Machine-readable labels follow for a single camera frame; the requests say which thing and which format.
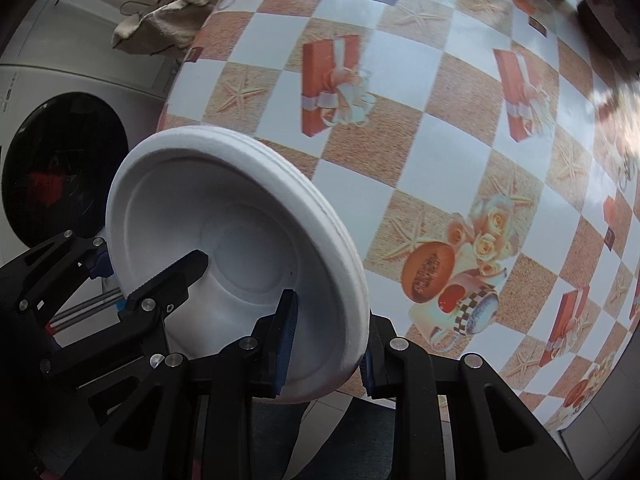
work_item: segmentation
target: metal screw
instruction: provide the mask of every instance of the metal screw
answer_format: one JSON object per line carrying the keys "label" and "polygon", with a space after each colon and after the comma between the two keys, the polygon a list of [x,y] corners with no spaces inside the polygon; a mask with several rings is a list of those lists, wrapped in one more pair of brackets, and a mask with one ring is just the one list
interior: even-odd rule
{"label": "metal screw", "polygon": [[238,342],[238,345],[242,350],[253,350],[258,346],[258,340],[255,337],[251,337],[250,335],[248,335],[247,337],[243,337]]}
{"label": "metal screw", "polygon": [[465,365],[469,368],[479,368],[482,366],[482,358],[478,354],[465,355]]}
{"label": "metal screw", "polygon": [[40,361],[40,371],[47,375],[51,371],[51,361],[48,359],[43,359]]}
{"label": "metal screw", "polygon": [[149,364],[152,368],[157,367],[164,360],[164,356],[162,354],[153,354],[149,359]]}
{"label": "metal screw", "polygon": [[144,310],[145,312],[151,312],[153,309],[155,309],[156,302],[151,298],[145,298],[144,300],[142,300],[142,303],[140,304],[140,306],[142,307],[142,310]]}
{"label": "metal screw", "polygon": [[409,348],[409,342],[404,337],[395,337],[389,341],[389,346],[394,350],[406,350]]}
{"label": "metal screw", "polygon": [[180,364],[182,363],[183,359],[184,358],[182,357],[182,354],[169,354],[164,359],[164,364],[166,364],[170,368],[175,368],[177,366],[180,366]]}

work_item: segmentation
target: metal rod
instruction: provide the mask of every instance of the metal rod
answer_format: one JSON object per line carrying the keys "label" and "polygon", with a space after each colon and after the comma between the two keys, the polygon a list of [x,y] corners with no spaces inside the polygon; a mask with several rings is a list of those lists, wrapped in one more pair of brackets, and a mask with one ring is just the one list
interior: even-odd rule
{"label": "metal rod", "polygon": [[69,328],[70,326],[75,325],[76,323],[92,316],[93,314],[98,314],[98,312],[101,312],[105,308],[109,308],[110,306],[115,305],[123,298],[124,298],[123,295],[119,295],[119,296],[116,296],[114,299],[107,301],[106,303],[101,303],[99,305],[95,305],[94,307],[88,308],[87,310],[85,310],[84,312],[81,312],[77,316],[73,316],[71,319],[62,321],[56,326],[52,326],[51,328],[53,330],[53,333],[57,334],[61,330],[64,330],[65,328]]}
{"label": "metal rod", "polygon": [[84,310],[88,306],[92,306],[92,304],[97,303],[98,301],[106,300],[114,294],[122,295],[122,292],[119,288],[112,288],[111,290],[102,293],[100,296],[96,296],[95,298],[91,298],[90,300],[83,301],[82,303],[78,303],[66,310],[63,310],[62,312],[57,313],[54,317],[51,318],[49,323],[56,323],[62,319],[65,319],[65,317],[72,316],[76,312],[80,312],[81,310]]}

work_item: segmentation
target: table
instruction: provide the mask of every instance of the table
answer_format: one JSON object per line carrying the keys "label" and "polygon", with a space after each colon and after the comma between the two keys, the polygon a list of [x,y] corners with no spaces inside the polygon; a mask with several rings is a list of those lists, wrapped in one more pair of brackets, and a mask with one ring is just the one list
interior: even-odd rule
{"label": "table", "polygon": [[564,428],[639,320],[635,93],[578,1],[220,0],[158,128],[290,160],[349,229],[374,313],[483,355]]}

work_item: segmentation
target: white bowl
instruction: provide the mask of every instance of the white bowl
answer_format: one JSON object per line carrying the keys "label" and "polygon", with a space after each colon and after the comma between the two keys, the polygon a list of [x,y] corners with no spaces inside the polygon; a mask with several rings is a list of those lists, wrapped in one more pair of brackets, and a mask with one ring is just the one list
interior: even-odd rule
{"label": "white bowl", "polygon": [[144,140],[111,185],[106,238],[125,295],[194,249],[209,255],[166,320],[189,358],[251,333],[293,288],[298,324],[277,402],[334,391],[364,354],[369,303],[356,247],[316,187],[257,140],[213,126]]}

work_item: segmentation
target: black round door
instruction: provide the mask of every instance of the black round door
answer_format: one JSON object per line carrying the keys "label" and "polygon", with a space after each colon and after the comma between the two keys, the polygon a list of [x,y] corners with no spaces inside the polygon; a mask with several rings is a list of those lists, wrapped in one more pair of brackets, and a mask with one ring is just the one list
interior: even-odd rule
{"label": "black round door", "polygon": [[101,99],[72,92],[41,104],[15,134],[2,171],[2,203],[17,237],[33,247],[67,229],[95,236],[127,152],[120,118]]}

